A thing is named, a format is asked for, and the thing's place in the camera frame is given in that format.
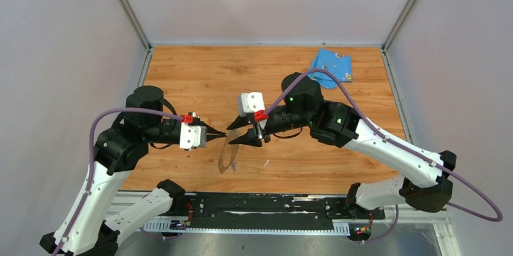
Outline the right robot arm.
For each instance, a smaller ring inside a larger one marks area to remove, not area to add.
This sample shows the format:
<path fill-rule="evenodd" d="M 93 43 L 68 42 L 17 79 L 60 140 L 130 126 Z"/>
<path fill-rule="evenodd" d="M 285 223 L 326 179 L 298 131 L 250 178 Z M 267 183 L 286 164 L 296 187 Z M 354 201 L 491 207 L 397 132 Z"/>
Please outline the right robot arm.
<path fill-rule="evenodd" d="M 285 77 L 281 88 L 283 104 L 270 111 L 261 93 L 239 96 L 239 115 L 229 129 L 247 126 L 248 131 L 234 139 L 235 144 L 261 147 L 274 134 L 307 127 L 319 143 L 363 153 L 396 170 L 395 178 L 351 185 L 342 210 L 353 218 L 403 203 L 435 213 L 451 200 L 449 174 L 456 166 L 451 151 L 425 151 L 390 134 L 353 107 L 325 100 L 320 84 L 301 73 Z"/>

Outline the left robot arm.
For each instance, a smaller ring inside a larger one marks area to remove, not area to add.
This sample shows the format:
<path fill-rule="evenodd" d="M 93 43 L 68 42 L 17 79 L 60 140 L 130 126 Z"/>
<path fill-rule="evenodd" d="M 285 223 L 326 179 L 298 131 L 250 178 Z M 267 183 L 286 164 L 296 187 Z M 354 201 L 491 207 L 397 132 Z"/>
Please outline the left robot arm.
<path fill-rule="evenodd" d="M 80 193 L 57 231 L 45 234 L 41 247 L 51 255 L 114 255 L 119 246 L 154 217 L 185 209 L 185 191 L 171 180 L 160 182 L 145 198 L 107 216 L 119 188 L 154 144 L 184 150 L 203 148 L 225 136 L 193 112 L 178 115 L 155 86 L 142 86 L 112 110 L 110 128 L 96 134 L 90 128 L 90 162 Z"/>

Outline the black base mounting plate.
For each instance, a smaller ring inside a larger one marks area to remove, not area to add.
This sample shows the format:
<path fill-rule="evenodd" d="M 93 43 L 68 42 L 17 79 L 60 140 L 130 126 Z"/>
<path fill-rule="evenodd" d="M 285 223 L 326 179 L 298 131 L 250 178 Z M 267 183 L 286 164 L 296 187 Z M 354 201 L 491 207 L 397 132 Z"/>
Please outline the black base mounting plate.
<path fill-rule="evenodd" d="M 383 220 L 380 209 L 348 210 L 343 195 L 188 192 L 146 231 L 328 232 L 337 220 Z"/>

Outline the folded blue cloth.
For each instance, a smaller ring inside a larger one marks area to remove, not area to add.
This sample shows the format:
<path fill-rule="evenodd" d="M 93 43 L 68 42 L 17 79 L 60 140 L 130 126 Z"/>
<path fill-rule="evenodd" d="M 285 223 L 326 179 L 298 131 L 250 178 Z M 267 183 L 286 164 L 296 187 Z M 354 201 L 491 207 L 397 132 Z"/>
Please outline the folded blue cloth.
<path fill-rule="evenodd" d="M 309 69 L 314 68 L 328 71 L 334 75 L 340 83 L 353 82 L 351 57 L 349 55 L 339 54 L 324 48 L 319 49 L 309 67 Z M 323 88 L 334 89 L 338 87 L 337 84 L 324 73 L 310 73 L 308 77 L 317 81 Z"/>

